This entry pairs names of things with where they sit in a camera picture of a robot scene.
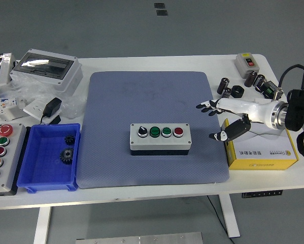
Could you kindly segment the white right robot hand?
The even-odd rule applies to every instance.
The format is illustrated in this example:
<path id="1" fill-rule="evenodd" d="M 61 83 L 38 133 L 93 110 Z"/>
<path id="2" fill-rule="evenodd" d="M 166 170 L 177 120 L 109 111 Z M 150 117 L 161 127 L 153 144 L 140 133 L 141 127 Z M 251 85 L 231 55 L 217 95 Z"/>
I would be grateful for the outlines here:
<path id="1" fill-rule="evenodd" d="M 202 112 L 208 112 L 209 116 L 223 112 L 240 115 L 242 118 L 229 124 L 221 132 L 209 135 L 211 139 L 217 141 L 231 141 L 249 131 L 251 123 L 265 124 L 268 128 L 274 129 L 275 120 L 272 118 L 272 114 L 277 104 L 277 102 L 259 104 L 238 99 L 221 98 L 202 102 L 196 108 L 201 109 Z"/>

